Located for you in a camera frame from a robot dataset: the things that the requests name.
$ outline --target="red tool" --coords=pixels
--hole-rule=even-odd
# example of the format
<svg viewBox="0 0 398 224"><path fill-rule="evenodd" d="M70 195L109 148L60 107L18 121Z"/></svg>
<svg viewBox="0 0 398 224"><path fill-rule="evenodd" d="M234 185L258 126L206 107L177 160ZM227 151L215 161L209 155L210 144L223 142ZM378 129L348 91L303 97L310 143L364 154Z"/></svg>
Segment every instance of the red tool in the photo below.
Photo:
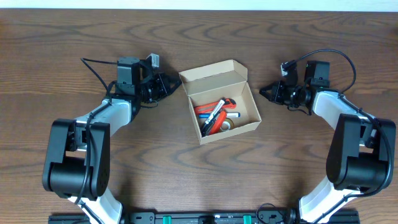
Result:
<svg viewBox="0 0 398 224"><path fill-rule="evenodd" d="M196 106L195 114L212 112L217 104L218 101L214 103L208 103L203 106ZM233 99L231 98L225 99L225 104L223 105L222 109L235 109L235 108L236 108L236 102Z"/></svg>
<svg viewBox="0 0 398 224"><path fill-rule="evenodd" d="M225 118L226 118L226 112L222 111L220 115L218 115L218 118L214 123L213 127L211 128L209 135L215 134L220 130L220 127L223 125Z"/></svg>

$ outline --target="wooden surface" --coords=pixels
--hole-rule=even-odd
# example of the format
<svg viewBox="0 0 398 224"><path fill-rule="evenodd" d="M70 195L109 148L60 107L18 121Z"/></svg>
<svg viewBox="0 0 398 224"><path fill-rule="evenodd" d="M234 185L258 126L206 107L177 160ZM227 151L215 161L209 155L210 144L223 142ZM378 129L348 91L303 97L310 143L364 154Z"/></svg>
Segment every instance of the wooden surface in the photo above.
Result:
<svg viewBox="0 0 398 224"><path fill-rule="evenodd" d="M45 223L51 214L80 212L41 183L53 120L81 116L104 96L79 58L115 61L151 52L174 75L231 58L241 62L262 123L199 146L179 88L112 137L109 188L116 198L160 212L295 205L325 176L333 130L317 116L268 102L259 89L280 79L281 62L339 49L358 71L346 93L350 101L398 123L397 21L398 14L383 13L0 10L0 223ZM350 83L343 57L309 59L331 62L333 88ZM93 66L107 83L116 78L114 67ZM299 66L302 84L304 63ZM381 194L349 207L362 223L395 223L397 191L395 176Z"/></svg>

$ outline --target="wooden table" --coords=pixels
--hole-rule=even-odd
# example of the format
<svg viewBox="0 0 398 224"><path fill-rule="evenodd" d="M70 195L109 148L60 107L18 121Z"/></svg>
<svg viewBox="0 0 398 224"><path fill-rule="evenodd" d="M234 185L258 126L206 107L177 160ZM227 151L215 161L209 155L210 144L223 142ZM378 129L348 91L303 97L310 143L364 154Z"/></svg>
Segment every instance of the wooden table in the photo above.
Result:
<svg viewBox="0 0 398 224"><path fill-rule="evenodd" d="M51 214L80 212L41 183L53 120L81 116L104 96L79 58L115 61L151 52L172 75L231 58L241 62L262 123L199 146L179 88L112 137L109 188L116 198L131 209L160 212L294 206L325 176L333 130L317 116L268 102L259 89L280 79L281 62L339 49L358 71L347 97L398 123L397 21L390 13L0 10L0 223L45 223ZM343 57L309 59L331 62L333 88L350 83ZM116 78L115 67L93 66L107 83ZM398 222L397 191L395 177L381 194L349 207L363 223Z"/></svg>

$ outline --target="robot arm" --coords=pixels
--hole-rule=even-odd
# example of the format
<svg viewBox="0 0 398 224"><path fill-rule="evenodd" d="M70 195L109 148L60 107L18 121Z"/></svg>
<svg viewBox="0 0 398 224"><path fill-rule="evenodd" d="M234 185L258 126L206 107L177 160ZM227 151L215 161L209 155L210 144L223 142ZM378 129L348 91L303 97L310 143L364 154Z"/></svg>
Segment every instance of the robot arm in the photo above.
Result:
<svg viewBox="0 0 398 224"><path fill-rule="evenodd" d="M115 92L99 107L75 119L54 121L43 172L44 189L77 203L95 224L118 224L122 219L123 206L108 189L110 137L133 121L141 102L157 103L181 84L156 72L159 56L155 54L145 60L123 57L117 65ZM67 156L66 151L85 151L86 158Z"/></svg>
<svg viewBox="0 0 398 224"><path fill-rule="evenodd" d="M393 167L394 147L388 151L382 134L387 136L390 146L395 146L394 122L362 112L338 91L329 89L328 67L328 62L309 61L305 84L297 86L293 63L286 71L282 67L285 82L275 82L260 90L269 101L287 105L289 110L306 106L307 114L321 116L335 130L326 160L326 177L299 201L300 219L310 223L327 223L352 199L380 191L392 180L389 169ZM360 146L373 151L360 152Z"/></svg>

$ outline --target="white wall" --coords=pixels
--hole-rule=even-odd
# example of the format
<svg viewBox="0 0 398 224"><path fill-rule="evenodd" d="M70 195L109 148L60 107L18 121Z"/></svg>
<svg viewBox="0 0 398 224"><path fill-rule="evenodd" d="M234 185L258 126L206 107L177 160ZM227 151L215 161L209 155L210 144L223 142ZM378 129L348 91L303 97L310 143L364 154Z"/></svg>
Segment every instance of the white wall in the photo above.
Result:
<svg viewBox="0 0 398 224"><path fill-rule="evenodd" d="M0 7L397 12L398 0L0 0Z"/></svg>

